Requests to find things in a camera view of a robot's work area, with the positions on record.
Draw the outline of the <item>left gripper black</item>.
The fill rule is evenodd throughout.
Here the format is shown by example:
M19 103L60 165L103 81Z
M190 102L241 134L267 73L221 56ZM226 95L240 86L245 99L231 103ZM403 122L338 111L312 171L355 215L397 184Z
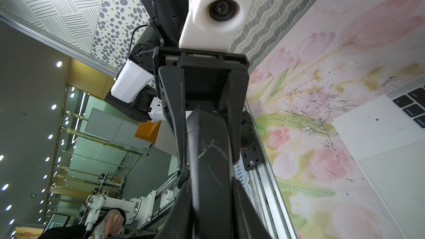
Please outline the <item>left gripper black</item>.
M153 51L157 93L173 130L178 167L187 167L186 110L218 109L228 126L232 164L239 159L241 119L249 83L245 55L171 47Z

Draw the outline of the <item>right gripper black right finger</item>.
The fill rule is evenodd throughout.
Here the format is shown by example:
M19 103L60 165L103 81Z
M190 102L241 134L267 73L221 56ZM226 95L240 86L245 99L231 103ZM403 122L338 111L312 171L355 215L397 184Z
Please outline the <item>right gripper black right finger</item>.
M232 178L231 188L232 238L270 239L269 232L258 216L241 182L236 178Z

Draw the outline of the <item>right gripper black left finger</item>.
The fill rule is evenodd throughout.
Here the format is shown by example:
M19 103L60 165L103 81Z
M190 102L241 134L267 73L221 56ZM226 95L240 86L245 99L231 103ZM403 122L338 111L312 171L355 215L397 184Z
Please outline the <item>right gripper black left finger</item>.
M191 183L182 185L177 199L168 215L164 227L155 236L156 239L191 239L193 230Z

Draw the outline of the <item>silver laptop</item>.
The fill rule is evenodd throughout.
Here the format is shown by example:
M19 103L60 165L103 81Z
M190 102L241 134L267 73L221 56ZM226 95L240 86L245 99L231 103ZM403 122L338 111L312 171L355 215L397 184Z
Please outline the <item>silver laptop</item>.
M425 236L425 77L333 119L406 239Z

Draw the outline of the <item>black wireless mouse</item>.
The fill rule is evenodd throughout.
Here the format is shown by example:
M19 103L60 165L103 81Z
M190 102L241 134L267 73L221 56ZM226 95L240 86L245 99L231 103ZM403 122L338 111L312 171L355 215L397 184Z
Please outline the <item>black wireless mouse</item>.
M218 113L196 107L187 118L188 156L196 239L232 239L231 146Z

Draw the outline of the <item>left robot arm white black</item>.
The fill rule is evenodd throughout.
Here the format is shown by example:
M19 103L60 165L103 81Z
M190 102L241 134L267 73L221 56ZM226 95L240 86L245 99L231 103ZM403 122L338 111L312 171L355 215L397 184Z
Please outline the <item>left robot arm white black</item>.
M198 106L215 110L226 121L229 151L238 162L249 61L229 48L254 0L142 1L148 24L106 102L138 122L168 122L180 169L187 162L187 117Z

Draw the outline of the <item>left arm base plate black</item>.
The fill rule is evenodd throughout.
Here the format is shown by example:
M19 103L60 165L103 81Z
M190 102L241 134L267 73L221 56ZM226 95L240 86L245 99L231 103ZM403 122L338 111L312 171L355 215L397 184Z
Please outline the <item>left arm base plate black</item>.
M256 127L251 115L244 111L241 119L241 158L245 170L256 169L265 159L259 139L256 136Z

